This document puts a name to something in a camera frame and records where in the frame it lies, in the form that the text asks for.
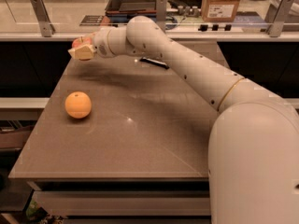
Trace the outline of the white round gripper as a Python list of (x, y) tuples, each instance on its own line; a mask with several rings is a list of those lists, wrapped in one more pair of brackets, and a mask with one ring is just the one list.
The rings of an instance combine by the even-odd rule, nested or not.
[(75, 60), (90, 60), (94, 57), (95, 51), (103, 58), (112, 58), (115, 54), (111, 51), (108, 44), (108, 37), (111, 29), (103, 28), (97, 31), (93, 37), (93, 46), (83, 44), (70, 49), (68, 52)]

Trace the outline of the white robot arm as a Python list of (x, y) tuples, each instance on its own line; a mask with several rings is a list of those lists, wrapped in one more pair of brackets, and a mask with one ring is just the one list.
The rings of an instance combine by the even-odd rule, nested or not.
[(288, 101), (180, 45), (144, 16), (79, 37), (69, 53), (157, 58), (218, 111), (208, 143), (212, 224), (299, 224), (299, 115)]

